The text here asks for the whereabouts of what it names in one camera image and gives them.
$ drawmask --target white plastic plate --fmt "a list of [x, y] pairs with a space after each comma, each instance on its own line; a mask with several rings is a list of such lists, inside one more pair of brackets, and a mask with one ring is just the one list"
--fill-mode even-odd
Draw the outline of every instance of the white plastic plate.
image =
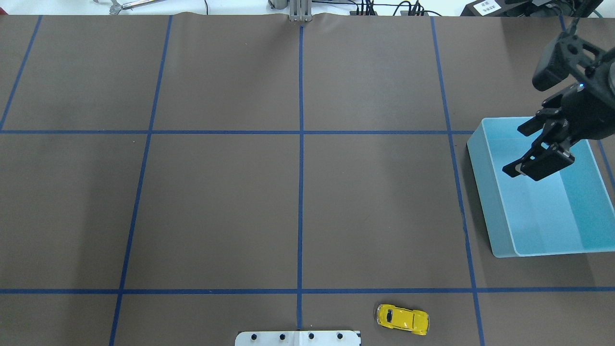
[[241, 332], [235, 346], [360, 346], [360, 331]]

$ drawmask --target blue plastic bin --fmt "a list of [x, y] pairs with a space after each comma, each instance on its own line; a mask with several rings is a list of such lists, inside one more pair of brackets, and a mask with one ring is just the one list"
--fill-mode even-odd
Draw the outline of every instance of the blue plastic bin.
[[517, 131], [528, 119], [485, 118], [467, 142], [493, 254], [615, 251], [615, 212], [588, 141], [572, 147], [574, 164], [538, 182], [502, 171], [538, 136]]

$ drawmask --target yellow toy car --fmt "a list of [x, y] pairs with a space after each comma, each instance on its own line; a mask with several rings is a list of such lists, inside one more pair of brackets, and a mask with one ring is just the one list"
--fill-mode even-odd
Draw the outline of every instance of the yellow toy car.
[[408, 310], [391, 304], [380, 304], [376, 309], [376, 322], [383, 327], [426, 335], [429, 315], [420, 310]]

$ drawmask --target blue tape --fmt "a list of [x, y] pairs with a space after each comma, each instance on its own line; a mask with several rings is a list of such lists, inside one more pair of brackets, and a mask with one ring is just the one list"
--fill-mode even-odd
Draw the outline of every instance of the blue tape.
[[6, 106], [4, 107], [4, 112], [2, 113], [2, 119], [0, 119], [0, 130], [4, 126], [4, 122], [6, 121], [6, 117], [9, 114], [10, 104], [13, 102], [13, 96], [15, 96], [15, 91], [17, 91], [17, 86], [19, 85], [19, 80], [22, 78], [23, 69], [26, 67], [26, 62], [28, 61], [28, 56], [30, 56], [30, 51], [32, 50], [32, 45], [34, 44], [34, 39], [36, 38], [36, 34], [38, 33], [38, 29], [41, 26], [42, 16], [38, 17], [36, 21], [36, 25], [34, 26], [34, 31], [32, 32], [32, 37], [30, 37], [30, 43], [28, 43], [28, 48], [26, 49], [26, 54], [23, 55], [23, 60], [21, 66], [19, 66], [19, 70], [17, 71], [17, 77], [15, 77], [15, 82], [13, 83], [13, 89], [10, 90], [9, 99], [6, 102]]
[[139, 182], [137, 184], [137, 195], [135, 197], [135, 204], [134, 207], [132, 209], [132, 219], [130, 221], [130, 230], [128, 233], [128, 241], [126, 244], [126, 252], [124, 254], [124, 264], [122, 265], [122, 276], [120, 278], [120, 282], [119, 282], [119, 290], [120, 293], [117, 295], [117, 301], [116, 301], [116, 309], [115, 309], [115, 313], [113, 315], [113, 324], [111, 326], [111, 336], [109, 337], [109, 346], [113, 346], [113, 344], [115, 343], [115, 335], [116, 335], [116, 331], [117, 331], [117, 322], [119, 321], [119, 313], [120, 313], [120, 309], [122, 307], [122, 292], [124, 290], [124, 286], [126, 284], [126, 274], [128, 271], [128, 262], [130, 259], [130, 250], [132, 248], [132, 239], [133, 239], [133, 235], [135, 233], [135, 224], [137, 222], [137, 212], [139, 210], [139, 202], [141, 200], [141, 190], [143, 188], [143, 178], [145, 177], [145, 167], [147, 165], [147, 161], [148, 161], [148, 154], [149, 154], [149, 144], [151, 143], [151, 138], [152, 138], [152, 129], [154, 127], [154, 119], [156, 117], [156, 107], [158, 104], [158, 95], [160, 93], [160, 84], [162, 82], [162, 74], [164, 72], [164, 62], [166, 59], [166, 55], [167, 55], [167, 48], [169, 46], [169, 35], [171, 33], [171, 24], [173, 23], [173, 16], [170, 15], [169, 16], [169, 22], [167, 24], [167, 34], [165, 35], [165, 39], [164, 39], [164, 47], [162, 48], [162, 58], [160, 61], [160, 68], [158, 71], [158, 80], [156, 82], [156, 91], [154, 93], [154, 102], [152, 104], [152, 112], [151, 112], [151, 116], [149, 118], [149, 133], [148, 133], [148, 138], [145, 141], [145, 150], [143, 151], [143, 160], [141, 162], [141, 172], [139, 173]]
[[299, 27], [299, 201], [297, 224], [297, 330], [303, 326], [303, 26]]
[[461, 196], [461, 183], [459, 182], [459, 171], [457, 167], [457, 159], [455, 157], [455, 149], [453, 143], [453, 133], [451, 130], [451, 119], [448, 114], [448, 103], [446, 101], [446, 91], [444, 87], [444, 78], [442, 76], [442, 64], [440, 63], [440, 51], [438, 49], [438, 38], [435, 30], [434, 18], [431, 17], [431, 33], [434, 39], [435, 61], [438, 66], [438, 78], [440, 80], [440, 93], [442, 95], [442, 107], [444, 107], [444, 117], [446, 119], [446, 129], [448, 131], [448, 146], [451, 151], [451, 160], [453, 164], [453, 172], [455, 177], [455, 186], [457, 189], [457, 200], [459, 203], [459, 210], [461, 211], [461, 219], [463, 221], [463, 232], [466, 239], [466, 257], [467, 266], [470, 273], [470, 283], [472, 284], [472, 297], [474, 300], [474, 312], [476, 314], [476, 325], [478, 329], [478, 339], [481, 346], [485, 346], [485, 336], [483, 334], [483, 322], [480, 315], [480, 306], [478, 304], [478, 294], [476, 292], [476, 279], [474, 276], [474, 263], [472, 261], [472, 249], [470, 248], [470, 238], [467, 232], [466, 211], [463, 205], [463, 197]]

